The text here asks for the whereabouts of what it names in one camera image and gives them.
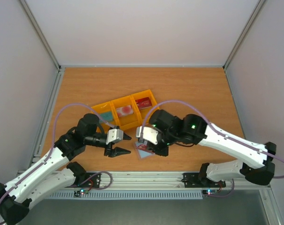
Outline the yellow three-compartment bin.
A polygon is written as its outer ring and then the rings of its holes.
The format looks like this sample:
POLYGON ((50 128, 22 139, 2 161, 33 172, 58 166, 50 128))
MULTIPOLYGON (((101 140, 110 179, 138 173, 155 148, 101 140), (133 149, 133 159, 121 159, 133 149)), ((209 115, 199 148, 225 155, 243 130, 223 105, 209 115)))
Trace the yellow three-compartment bin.
POLYGON ((150 109, 157 105, 151 90, 137 92, 105 103, 92 106, 105 121, 119 126, 123 131, 142 125, 150 109))

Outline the teal VIP card stack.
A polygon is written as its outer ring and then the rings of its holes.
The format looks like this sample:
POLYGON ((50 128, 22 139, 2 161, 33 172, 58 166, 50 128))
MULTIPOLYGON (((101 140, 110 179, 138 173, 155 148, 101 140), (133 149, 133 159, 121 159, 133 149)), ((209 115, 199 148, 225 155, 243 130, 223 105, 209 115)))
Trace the teal VIP card stack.
POLYGON ((111 111, 101 113, 100 116, 101 116, 101 118, 103 118, 103 119, 104 119, 105 121, 107 121, 107 122, 111 122, 111 121, 114 120, 113 114, 112 114, 111 111))

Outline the pink circle card stack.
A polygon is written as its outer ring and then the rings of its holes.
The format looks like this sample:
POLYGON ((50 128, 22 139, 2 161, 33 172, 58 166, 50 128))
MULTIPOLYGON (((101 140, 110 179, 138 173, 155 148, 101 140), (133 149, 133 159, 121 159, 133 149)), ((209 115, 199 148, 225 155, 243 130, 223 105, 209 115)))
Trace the pink circle card stack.
POLYGON ((124 117, 133 114, 133 109, 131 105, 126 105, 116 108, 116 112, 118 117, 124 117))

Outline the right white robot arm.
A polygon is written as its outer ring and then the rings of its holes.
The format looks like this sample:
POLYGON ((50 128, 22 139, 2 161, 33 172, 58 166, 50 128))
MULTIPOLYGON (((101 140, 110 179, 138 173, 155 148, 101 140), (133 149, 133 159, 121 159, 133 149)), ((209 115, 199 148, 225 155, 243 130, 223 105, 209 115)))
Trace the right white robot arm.
POLYGON ((257 144, 228 133, 202 117, 188 114, 183 119, 165 110, 156 110, 149 120, 150 127, 140 134, 147 149, 159 156, 168 156, 173 144, 209 147, 235 158, 225 163, 203 163, 196 182, 209 186, 213 182, 244 178, 256 185, 268 185, 274 178, 275 165, 268 154, 274 155, 272 142, 257 144))

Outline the red card stack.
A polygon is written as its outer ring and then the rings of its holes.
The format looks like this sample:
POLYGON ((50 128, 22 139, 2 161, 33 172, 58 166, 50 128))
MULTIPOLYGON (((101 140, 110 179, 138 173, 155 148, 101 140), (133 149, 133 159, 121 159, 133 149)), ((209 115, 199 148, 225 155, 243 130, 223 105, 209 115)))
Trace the red card stack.
POLYGON ((151 108, 153 106, 151 99, 149 97, 136 99, 135 103, 136 103, 139 110, 144 110, 144 109, 147 109, 147 108, 151 108))

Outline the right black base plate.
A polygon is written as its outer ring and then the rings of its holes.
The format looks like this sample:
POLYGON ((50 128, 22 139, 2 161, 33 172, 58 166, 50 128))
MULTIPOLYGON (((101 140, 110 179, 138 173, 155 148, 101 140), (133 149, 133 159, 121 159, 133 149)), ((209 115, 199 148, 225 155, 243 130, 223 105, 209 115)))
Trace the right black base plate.
POLYGON ((206 177, 201 177, 198 172, 185 172, 181 182, 185 188, 224 188, 225 181, 212 181, 206 177))

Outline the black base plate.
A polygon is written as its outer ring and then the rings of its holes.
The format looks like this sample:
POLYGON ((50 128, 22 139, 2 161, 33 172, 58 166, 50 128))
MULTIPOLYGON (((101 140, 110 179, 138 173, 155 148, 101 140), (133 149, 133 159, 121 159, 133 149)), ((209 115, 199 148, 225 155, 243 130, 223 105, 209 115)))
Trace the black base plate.
POLYGON ((198 172, 185 172, 181 182, 185 188, 224 188, 225 181, 212 181, 206 177, 201 177, 198 172))
POLYGON ((76 177, 75 182, 68 186, 68 188, 99 188, 100 187, 101 173, 88 172, 84 175, 76 177))

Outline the right small circuit board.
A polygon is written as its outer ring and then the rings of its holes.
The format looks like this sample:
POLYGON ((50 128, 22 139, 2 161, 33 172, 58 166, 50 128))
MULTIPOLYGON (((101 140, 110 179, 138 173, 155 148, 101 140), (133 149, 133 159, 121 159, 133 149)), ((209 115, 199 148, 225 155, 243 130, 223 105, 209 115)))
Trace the right small circuit board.
POLYGON ((219 191, 218 190, 215 190, 215 189, 206 189, 206 190, 202 190, 202 194, 204 196, 210 196, 210 195, 216 195, 218 194, 219 191))

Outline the aluminium front rail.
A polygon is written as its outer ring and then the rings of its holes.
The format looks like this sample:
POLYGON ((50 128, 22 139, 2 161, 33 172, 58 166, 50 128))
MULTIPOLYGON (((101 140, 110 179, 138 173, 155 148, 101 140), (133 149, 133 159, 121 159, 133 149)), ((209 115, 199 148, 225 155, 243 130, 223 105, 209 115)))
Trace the aluminium front rail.
MULTIPOLYGON (((105 190, 184 190, 184 189, 195 189, 195 190, 205 190, 205 189, 216 189, 217 187, 196 187, 192 185, 191 188, 186 187, 186 183, 181 180, 184 178, 183 171, 180 172, 159 172, 159 171, 110 171, 112 174, 113 182, 109 188, 105 190)), ((93 184, 99 184, 102 188, 107 186, 110 182, 110 177, 107 174, 101 173, 100 178, 96 178, 93 184)), ((232 187, 232 181, 226 180, 226 186, 222 188, 222 191, 230 190, 232 187)), ((252 184, 245 179, 235 179, 235 190, 261 190, 261 189, 271 189, 270 185, 259 186, 252 184)))

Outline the left small circuit board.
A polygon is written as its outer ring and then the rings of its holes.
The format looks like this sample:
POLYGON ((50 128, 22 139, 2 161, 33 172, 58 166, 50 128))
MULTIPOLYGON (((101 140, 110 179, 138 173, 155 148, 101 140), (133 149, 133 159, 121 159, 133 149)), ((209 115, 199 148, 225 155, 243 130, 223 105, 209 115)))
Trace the left small circuit board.
POLYGON ((89 193, 89 190, 86 190, 86 189, 77 190, 77 191, 74 191, 74 197, 81 197, 88 193, 89 193))

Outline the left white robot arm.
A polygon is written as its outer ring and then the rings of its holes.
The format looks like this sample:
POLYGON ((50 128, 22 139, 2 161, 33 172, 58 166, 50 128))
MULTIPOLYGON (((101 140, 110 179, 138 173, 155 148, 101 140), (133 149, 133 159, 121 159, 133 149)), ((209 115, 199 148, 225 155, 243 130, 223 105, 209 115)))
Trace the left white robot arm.
POLYGON ((86 146, 103 148, 104 155, 110 158, 130 154, 131 151, 114 146, 122 140, 131 140, 131 137, 118 126, 105 132, 95 114, 84 115, 77 126, 62 135, 38 162, 6 184, 0 183, 3 223, 16 225, 52 193, 73 185, 84 185, 86 171, 72 159, 83 153, 86 146))

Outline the pink leather card holder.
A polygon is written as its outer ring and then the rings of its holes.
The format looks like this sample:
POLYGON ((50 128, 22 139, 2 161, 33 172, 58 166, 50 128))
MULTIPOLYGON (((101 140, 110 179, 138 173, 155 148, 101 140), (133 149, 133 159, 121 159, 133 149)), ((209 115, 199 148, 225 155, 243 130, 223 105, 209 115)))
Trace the pink leather card holder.
POLYGON ((133 146, 134 146, 134 149, 137 153, 137 156, 138 156, 138 159, 139 160, 142 160, 142 159, 145 159, 145 158, 148 158, 148 157, 151 157, 151 156, 154 156, 155 154, 150 151, 150 150, 138 150, 136 148, 136 144, 135 143, 138 143, 139 141, 136 141, 134 142, 133 146))

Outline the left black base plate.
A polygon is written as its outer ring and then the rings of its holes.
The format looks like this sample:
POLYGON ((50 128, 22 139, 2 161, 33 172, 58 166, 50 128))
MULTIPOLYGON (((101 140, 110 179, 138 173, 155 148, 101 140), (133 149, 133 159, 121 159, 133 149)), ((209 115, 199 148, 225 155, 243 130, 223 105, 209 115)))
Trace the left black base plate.
POLYGON ((101 173, 88 172, 84 175, 76 177, 75 182, 68 186, 68 188, 99 188, 100 187, 101 173))

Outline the small circuit board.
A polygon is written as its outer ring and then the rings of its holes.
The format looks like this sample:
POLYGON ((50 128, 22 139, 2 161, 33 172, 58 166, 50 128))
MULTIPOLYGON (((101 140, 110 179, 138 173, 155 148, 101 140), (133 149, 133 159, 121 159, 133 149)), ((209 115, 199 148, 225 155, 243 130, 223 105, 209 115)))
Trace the small circuit board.
POLYGON ((218 194, 219 191, 218 190, 215 190, 215 189, 206 189, 206 190, 202 190, 202 194, 204 196, 210 196, 210 195, 216 195, 218 194))
POLYGON ((81 197, 88 193, 89 193, 89 190, 86 190, 86 189, 77 190, 77 191, 74 191, 74 197, 81 197))

